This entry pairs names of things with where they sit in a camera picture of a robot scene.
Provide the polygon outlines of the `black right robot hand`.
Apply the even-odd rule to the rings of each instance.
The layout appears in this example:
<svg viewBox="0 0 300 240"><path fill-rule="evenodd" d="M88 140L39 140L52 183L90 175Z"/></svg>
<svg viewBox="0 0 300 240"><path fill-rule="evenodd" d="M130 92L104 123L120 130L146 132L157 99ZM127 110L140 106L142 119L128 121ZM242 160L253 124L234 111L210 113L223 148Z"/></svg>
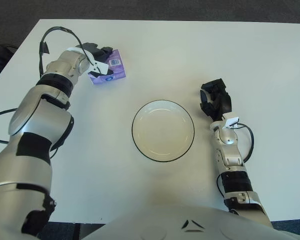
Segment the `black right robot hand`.
<svg viewBox="0 0 300 240"><path fill-rule="evenodd" d="M201 110L214 122L221 121L223 114L232 111L231 97L221 78L201 85L200 100Z"/></svg>

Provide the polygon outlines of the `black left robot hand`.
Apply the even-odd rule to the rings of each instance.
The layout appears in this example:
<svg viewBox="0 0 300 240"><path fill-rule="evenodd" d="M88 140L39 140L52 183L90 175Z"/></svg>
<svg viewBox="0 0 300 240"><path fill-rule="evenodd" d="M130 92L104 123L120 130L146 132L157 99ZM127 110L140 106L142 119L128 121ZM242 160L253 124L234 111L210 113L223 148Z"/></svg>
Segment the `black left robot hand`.
<svg viewBox="0 0 300 240"><path fill-rule="evenodd" d="M82 54L85 59L78 64L80 73L91 73L94 77L112 75L110 64L106 63L113 53L112 47L98 48L96 43L86 42L73 47L71 51Z"/></svg>

